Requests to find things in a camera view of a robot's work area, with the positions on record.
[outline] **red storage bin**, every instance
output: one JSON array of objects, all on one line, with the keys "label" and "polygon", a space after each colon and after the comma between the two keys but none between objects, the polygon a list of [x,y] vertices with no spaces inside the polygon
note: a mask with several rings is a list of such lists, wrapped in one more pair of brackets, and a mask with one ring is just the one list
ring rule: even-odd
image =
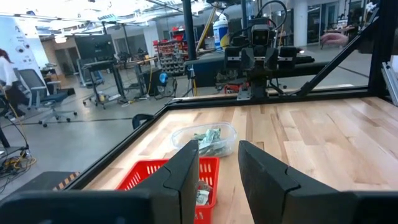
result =
[{"label": "red storage bin", "polygon": [[[117,187],[117,190],[130,190],[145,178],[156,172],[168,159],[157,159],[150,161],[138,161],[129,171],[127,176]],[[209,194],[209,205],[197,206],[195,208],[195,224],[210,224],[211,212],[216,205],[218,169],[220,159],[218,157],[199,158],[199,179],[204,180],[213,187]]]}]

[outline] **office chair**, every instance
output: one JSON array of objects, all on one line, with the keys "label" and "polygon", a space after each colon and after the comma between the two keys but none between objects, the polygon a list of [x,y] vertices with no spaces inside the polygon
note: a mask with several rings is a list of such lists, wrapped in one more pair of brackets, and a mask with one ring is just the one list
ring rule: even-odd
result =
[{"label": "office chair", "polygon": [[[29,105],[35,105],[35,108],[50,108],[52,112],[39,120],[39,124],[43,124],[43,127],[47,127],[47,121],[51,118],[59,120],[60,118],[66,118],[67,122],[70,122],[70,118],[64,114],[73,113],[77,115],[76,111],[56,111],[55,107],[60,105],[64,99],[68,97],[67,92],[57,93],[57,88],[54,88],[54,94],[49,95],[46,84],[42,81],[39,75],[33,69],[18,70],[21,80],[24,81],[30,91]],[[48,82],[48,85],[60,84],[60,81]]]}]

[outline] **gray floor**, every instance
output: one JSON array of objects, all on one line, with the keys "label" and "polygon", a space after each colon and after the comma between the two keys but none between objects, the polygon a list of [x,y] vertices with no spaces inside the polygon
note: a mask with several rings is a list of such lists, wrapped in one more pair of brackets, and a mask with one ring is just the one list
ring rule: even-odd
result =
[{"label": "gray floor", "polygon": [[[320,50],[318,46],[308,47],[306,54],[315,57],[316,61],[331,60],[341,49],[325,47]],[[331,75],[324,79],[320,85],[352,84],[367,85],[371,55],[361,55],[354,52]],[[127,86],[134,81],[134,74],[121,73],[124,84]],[[99,89],[105,93],[116,93],[113,77],[105,75],[106,82]],[[289,88],[298,88],[310,77],[285,78],[281,80]],[[178,79],[177,96],[182,96],[187,90],[187,79]],[[20,186],[24,185],[37,175],[45,171],[83,171],[104,153],[122,141],[132,132],[131,118],[138,113],[155,113],[170,98],[162,100],[149,99],[135,102],[122,108],[117,103],[110,103],[106,110],[89,104],[84,107],[81,99],[92,93],[92,90],[79,87],[74,78],[69,78],[68,87],[74,87],[76,95],[66,99],[58,110],[76,110],[77,117],[71,123],[53,120],[47,128],[37,124],[39,118],[48,111],[31,110],[27,112],[24,120],[24,130],[27,135],[32,155],[37,158],[37,163],[32,168],[7,185],[0,198],[4,198]],[[200,95],[217,94],[215,88],[201,88]],[[13,146],[23,146],[24,141],[14,126],[4,118],[0,119],[1,126],[9,142]]]}]

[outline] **desk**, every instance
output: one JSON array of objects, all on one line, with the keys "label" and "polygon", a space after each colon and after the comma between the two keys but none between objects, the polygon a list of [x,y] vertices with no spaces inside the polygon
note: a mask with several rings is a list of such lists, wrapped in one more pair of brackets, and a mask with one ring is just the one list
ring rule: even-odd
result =
[{"label": "desk", "polygon": [[398,108],[379,98],[168,111],[85,189],[114,189],[138,160],[173,156],[174,131],[219,121],[231,123],[238,140],[221,159],[213,223],[253,223],[239,174],[241,139],[337,190],[398,189]]}]

